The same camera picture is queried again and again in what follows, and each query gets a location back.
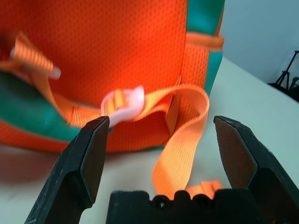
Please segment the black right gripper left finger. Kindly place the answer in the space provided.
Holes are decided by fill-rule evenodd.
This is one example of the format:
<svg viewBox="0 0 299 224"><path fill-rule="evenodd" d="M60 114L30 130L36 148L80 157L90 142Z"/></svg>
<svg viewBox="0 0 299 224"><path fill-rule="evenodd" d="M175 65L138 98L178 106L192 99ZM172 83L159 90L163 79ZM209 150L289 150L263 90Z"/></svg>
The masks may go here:
<svg viewBox="0 0 299 224"><path fill-rule="evenodd" d="M109 117L88 122L59 155L25 223L77 224L93 206L103 172Z"/></svg>

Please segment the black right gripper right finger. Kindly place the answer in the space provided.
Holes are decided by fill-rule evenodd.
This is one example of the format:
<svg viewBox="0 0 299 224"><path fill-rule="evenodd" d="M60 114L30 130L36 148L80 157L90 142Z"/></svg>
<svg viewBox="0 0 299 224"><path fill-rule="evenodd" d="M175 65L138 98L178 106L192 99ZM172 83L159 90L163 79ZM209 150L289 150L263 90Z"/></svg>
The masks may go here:
<svg viewBox="0 0 299 224"><path fill-rule="evenodd" d="M222 165L232 188L248 189L266 223L299 222L299 189L273 153L239 121L215 116Z"/></svg>

